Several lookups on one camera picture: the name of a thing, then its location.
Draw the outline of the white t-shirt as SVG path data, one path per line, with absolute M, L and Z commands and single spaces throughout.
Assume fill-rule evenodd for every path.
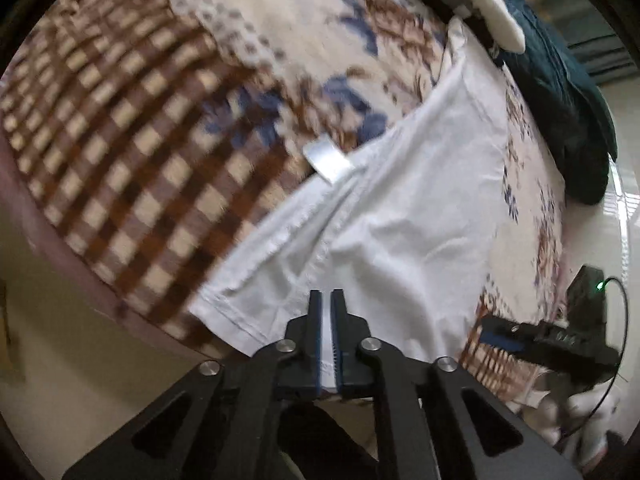
M 232 348 L 280 339 L 318 289 L 344 292 L 373 336 L 410 358 L 457 356 L 468 339 L 504 215 L 506 77 L 459 20 L 426 101 L 313 177 L 200 287 L 189 310 Z

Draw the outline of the teal curtain right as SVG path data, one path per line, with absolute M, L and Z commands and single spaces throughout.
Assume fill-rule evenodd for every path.
M 639 75 L 620 38 L 589 0 L 525 1 L 562 37 L 596 84 Z

